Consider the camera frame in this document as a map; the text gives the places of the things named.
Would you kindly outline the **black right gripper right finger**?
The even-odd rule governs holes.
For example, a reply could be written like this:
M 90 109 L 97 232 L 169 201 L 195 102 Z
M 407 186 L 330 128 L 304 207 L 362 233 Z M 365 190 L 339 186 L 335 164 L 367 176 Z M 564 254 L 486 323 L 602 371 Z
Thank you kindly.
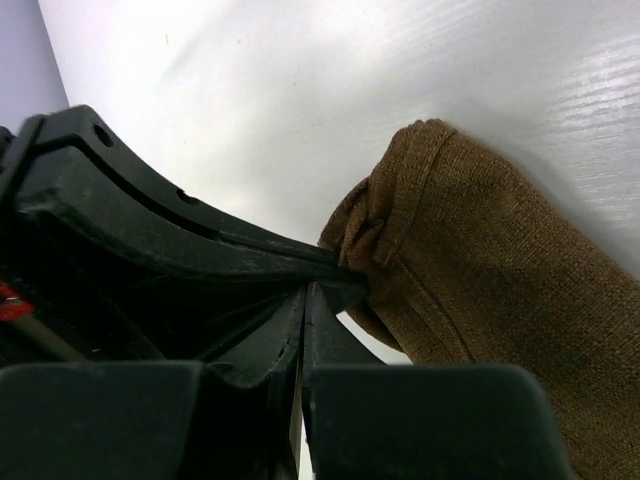
M 390 366 L 312 284 L 302 408 L 319 479 L 569 479 L 546 395 L 505 364 Z

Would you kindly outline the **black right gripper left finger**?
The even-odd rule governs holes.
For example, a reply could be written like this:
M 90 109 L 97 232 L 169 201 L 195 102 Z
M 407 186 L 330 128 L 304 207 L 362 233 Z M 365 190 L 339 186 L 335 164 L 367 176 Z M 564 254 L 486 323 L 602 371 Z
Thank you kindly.
M 295 479 L 304 290 L 213 363 L 1 372 L 5 479 Z

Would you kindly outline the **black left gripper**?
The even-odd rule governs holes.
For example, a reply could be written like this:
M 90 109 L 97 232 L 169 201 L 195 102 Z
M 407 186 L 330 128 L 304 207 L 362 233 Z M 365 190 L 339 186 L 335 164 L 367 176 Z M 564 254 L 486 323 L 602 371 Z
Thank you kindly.
M 134 153 L 87 105 L 29 118 L 1 131 L 1 337 L 29 360 L 161 360 L 163 354 L 52 236 L 16 202 L 38 147 L 72 146 L 145 208 L 197 235 L 336 264 L 327 250 L 286 238 L 188 196 Z

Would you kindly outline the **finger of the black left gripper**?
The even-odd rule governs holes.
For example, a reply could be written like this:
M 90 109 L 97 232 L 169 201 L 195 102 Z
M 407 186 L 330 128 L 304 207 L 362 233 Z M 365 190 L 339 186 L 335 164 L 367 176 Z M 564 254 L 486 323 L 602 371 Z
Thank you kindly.
M 150 339 L 161 360 L 215 358 L 312 284 L 334 314 L 367 294 L 365 280 L 338 262 L 211 239 L 165 220 L 72 146 L 38 151 L 16 196 L 20 213 L 62 237 L 77 272 Z

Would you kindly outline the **brown cloth napkin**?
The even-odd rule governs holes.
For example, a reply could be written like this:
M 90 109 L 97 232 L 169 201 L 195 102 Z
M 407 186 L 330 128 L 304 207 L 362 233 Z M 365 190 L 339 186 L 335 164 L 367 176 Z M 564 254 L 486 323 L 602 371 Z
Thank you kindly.
M 578 479 L 639 475 L 639 283 L 504 157 L 438 120 L 399 130 L 319 243 L 350 310 L 424 364 L 511 363 L 547 392 Z

